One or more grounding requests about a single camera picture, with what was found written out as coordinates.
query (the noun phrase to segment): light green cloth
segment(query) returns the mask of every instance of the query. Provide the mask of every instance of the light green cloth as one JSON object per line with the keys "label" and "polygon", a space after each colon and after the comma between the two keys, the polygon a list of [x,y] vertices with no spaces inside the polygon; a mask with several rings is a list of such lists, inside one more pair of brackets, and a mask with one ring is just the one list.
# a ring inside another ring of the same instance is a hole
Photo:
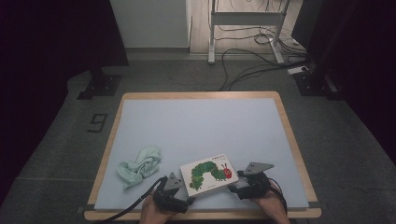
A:
{"label": "light green cloth", "polygon": [[140,150],[136,161],[123,161],[117,167],[117,172],[123,180],[123,188],[127,190],[144,178],[147,178],[160,169],[161,154],[158,147],[145,147]]}

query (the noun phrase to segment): book cover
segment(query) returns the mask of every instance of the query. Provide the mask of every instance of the book cover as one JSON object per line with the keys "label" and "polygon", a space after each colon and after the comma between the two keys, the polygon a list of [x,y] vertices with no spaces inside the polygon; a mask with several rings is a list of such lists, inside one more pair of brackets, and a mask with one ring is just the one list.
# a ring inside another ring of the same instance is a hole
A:
{"label": "book cover", "polygon": [[180,167],[189,197],[238,181],[238,175],[225,154]]}

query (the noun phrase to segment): black curtain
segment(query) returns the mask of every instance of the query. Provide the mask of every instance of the black curtain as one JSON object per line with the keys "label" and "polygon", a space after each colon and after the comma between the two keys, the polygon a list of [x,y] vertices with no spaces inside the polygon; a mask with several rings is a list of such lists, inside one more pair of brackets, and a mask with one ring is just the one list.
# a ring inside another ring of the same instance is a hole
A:
{"label": "black curtain", "polygon": [[67,80],[128,65],[108,0],[0,2],[0,202],[64,102]]}

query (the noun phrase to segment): caterpillar illustration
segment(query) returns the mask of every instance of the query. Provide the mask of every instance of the caterpillar illustration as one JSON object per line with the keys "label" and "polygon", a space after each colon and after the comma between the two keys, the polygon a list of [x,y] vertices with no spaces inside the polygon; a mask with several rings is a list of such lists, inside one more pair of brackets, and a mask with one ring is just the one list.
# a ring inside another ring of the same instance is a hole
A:
{"label": "caterpillar illustration", "polygon": [[218,166],[213,161],[206,161],[199,163],[191,170],[191,183],[190,188],[198,190],[204,182],[204,173],[210,172],[217,181],[229,179],[232,176],[231,170],[221,165],[224,169],[219,170]]}

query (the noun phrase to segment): hand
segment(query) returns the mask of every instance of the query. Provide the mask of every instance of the hand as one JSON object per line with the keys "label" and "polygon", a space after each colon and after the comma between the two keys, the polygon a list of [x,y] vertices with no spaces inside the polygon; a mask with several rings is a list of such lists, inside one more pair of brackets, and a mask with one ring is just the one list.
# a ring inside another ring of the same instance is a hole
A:
{"label": "hand", "polygon": [[[272,181],[271,186],[274,189],[279,190]],[[262,209],[262,211],[276,223],[290,224],[282,202],[280,201],[279,197],[271,190],[268,190],[267,193],[260,198],[252,198],[250,200],[256,203]]]}
{"label": "hand", "polygon": [[176,214],[175,212],[161,211],[152,199],[152,194],[154,191],[143,202],[140,224],[163,224]]}

